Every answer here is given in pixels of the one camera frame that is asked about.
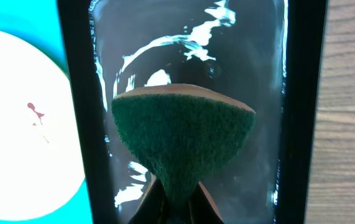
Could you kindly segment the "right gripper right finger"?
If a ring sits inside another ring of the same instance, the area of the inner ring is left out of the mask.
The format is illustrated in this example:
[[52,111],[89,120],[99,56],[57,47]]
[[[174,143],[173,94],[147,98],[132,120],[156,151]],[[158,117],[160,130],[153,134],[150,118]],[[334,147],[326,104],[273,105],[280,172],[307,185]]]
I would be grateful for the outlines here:
[[189,208],[191,223],[224,224],[214,200],[201,182],[190,197]]

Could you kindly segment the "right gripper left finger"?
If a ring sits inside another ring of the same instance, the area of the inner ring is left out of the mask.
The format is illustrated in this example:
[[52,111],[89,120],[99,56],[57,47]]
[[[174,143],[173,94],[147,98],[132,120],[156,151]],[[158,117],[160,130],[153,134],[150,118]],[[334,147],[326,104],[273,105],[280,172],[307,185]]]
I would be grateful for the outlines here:
[[161,181],[152,175],[134,216],[128,224],[167,224],[170,212]]

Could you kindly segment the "green scrub sponge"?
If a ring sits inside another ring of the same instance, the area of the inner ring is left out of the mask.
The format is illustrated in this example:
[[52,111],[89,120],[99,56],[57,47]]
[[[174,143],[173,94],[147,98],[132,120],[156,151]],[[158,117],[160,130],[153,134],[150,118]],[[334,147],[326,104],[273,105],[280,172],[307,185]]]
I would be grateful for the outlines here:
[[147,86],[111,102],[121,141],[180,211],[199,181],[233,160],[256,123],[238,100],[196,85]]

